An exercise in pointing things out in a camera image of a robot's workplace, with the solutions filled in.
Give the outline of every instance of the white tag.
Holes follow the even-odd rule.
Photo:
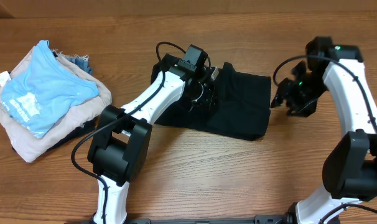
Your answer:
[[[4,71],[4,72],[0,73],[0,85],[1,85],[1,87],[6,85],[7,81],[9,81],[9,80],[12,80],[10,78],[9,72]]]

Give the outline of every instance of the white cloth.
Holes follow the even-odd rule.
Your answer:
[[[12,79],[27,69],[31,58],[32,49],[11,72],[10,75]],[[110,105],[112,101],[111,92],[99,80],[87,74],[61,55],[57,57],[57,61],[79,78],[95,82],[99,90],[99,95],[78,106],[71,107],[67,114],[61,117],[43,138],[37,139],[29,130],[22,127],[16,120],[11,118],[9,113],[4,109],[1,104],[2,87],[0,87],[0,123],[6,130],[13,148],[26,162],[34,161],[75,128],[100,115],[104,108]]]

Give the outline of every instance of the white arm casing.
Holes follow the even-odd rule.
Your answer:
[[[125,182],[122,187],[118,187],[116,182],[106,176],[101,176],[108,186],[108,197],[106,205],[106,222],[107,224],[122,224],[126,219],[126,197],[128,196],[129,183]],[[99,183],[99,200],[97,204],[97,212],[93,217],[96,224],[103,224],[103,204],[105,199],[105,191],[103,184]]]
[[[370,102],[377,125],[377,107],[365,79],[364,63],[349,59],[341,59],[339,62],[358,76]],[[338,65],[329,63],[325,69],[323,80],[337,107],[342,136],[346,135],[348,131],[356,131],[357,129],[362,129],[368,134],[374,134],[375,131],[369,122],[370,117],[363,95],[357,83],[353,81],[353,77]],[[318,224],[320,219],[329,211],[343,203],[361,203],[361,201],[357,198],[333,199],[322,184],[309,198],[296,205],[298,224]],[[330,219],[342,211],[343,209],[331,215],[324,223],[328,223]]]
[[[158,73],[156,80],[147,88],[139,97],[134,101],[122,106],[125,109],[125,113],[134,110],[144,100],[151,96],[162,82],[162,72]],[[139,111],[132,114],[132,117],[136,119],[146,119],[149,124],[154,124],[159,116],[171,105],[182,97],[184,91],[185,82],[180,79],[179,76],[165,72],[164,87]],[[130,136],[129,132],[123,131],[124,134]],[[126,182],[122,187],[118,187],[116,182],[105,177],[103,178],[109,189],[106,205],[106,222],[107,224],[122,224],[126,219],[126,196],[128,195],[129,183]],[[104,190],[103,184],[99,183],[99,200],[97,205],[97,212],[93,218],[96,224],[102,224],[103,219],[103,203],[104,203]]]
[[[158,73],[157,79],[146,89],[139,97],[132,102],[123,105],[121,108],[125,109],[125,113],[128,113],[139,106],[144,100],[152,95],[161,84],[162,72]],[[165,72],[164,87],[157,93],[152,100],[146,103],[138,112],[132,116],[137,119],[144,118],[149,124],[154,124],[159,116],[171,105],[182,97],[184,91],[185,82],[180,79],[179,76]]]

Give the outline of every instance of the wooden table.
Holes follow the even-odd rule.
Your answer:
[[[113,104],[121,106],[148,87],[159,41],[183,48],[195,44],[209,53],[213,65],[231,62],[239,72],[270,76],[280,62],[303,54],[317,35],[360,46],[377,104],[377,12],[1,19],[0,72],[12,70],[39,40],[49,40],[51,48],[65,54],[89,55],[94,76],[111,90]],[[170,47],[163,47],[165,52],[181,56]],[[278,80],[294,65],[283,68]],[[285,111],[272,110],[265,137],[254,142],[155,125],[147,161],[129,191],[129,217],[282,214],[308,197],[322,183],[323,162],[341,138],[338,116],[329,93],[309,118],[288,118]],[[0,223],[90,218],[98,186],[72,166],[76,143],[27,164],[11,150],[0,125]],[[87,169],[89,145],[77,154]],[[377,208],[377,198],[364,204]],[[377,215],[351,208],[342,220],[371,223]]]

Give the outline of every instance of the pile of clothes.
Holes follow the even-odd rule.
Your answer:
[[[53,52],[41,40],[1,83],[0,123],[23,160],[94,130],[112,99],[92,71],[87,57]]]

